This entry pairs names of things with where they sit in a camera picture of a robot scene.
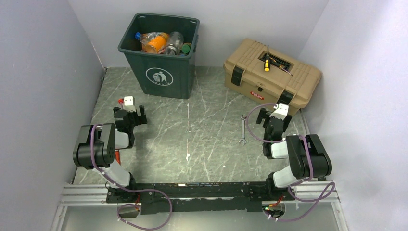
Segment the pepsi bottle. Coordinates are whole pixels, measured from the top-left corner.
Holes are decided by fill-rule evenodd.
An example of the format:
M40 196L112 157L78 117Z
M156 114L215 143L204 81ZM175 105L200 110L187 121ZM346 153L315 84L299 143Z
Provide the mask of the pepsi bottle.
M145 34L137 32L135 34L135 39L140 41L143 45L147 45L149 42L151 42L154 38L156 38L160 34L161 34L160 32L150 32Z

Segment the clear bottle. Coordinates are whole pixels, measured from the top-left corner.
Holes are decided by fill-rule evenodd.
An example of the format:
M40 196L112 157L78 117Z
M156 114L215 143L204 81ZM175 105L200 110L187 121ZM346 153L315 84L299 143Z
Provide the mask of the clear bottle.
M183 43L184 36L180 32L171 32L166 47L164 48L164 54L179 55Z

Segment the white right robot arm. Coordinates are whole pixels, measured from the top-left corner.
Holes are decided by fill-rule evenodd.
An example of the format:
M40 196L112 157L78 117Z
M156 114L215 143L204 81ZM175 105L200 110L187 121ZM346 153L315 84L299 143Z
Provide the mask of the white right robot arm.
M261 108L256 123L263 123L263 155L267 159L286 159L289 165L272 172L266 179L265 193L271 200L283 195L284 188L309 178L332 173L331 160L317 134L283 136L291 116Z

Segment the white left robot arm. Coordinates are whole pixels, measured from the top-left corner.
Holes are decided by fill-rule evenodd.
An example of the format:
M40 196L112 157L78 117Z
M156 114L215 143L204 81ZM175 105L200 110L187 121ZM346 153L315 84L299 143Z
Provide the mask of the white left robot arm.
M130 106L115 107L113 113L113 123L81 126L73 161L77 167L99 173L111 188L120 189L119 196L124 201L132 202L138 196L138 188L134 186L132 174L119 163L116 152L133 147L134 128L147 124L147 117L143 105L139 110Z

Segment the orange bottle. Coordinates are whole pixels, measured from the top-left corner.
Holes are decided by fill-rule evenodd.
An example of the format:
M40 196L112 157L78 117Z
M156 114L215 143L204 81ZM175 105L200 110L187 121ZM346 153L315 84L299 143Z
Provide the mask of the orange bottle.
M158 53L168 42L169 34L161 32L156 38L154 38L147 45L143 45L143 50L147 53Z

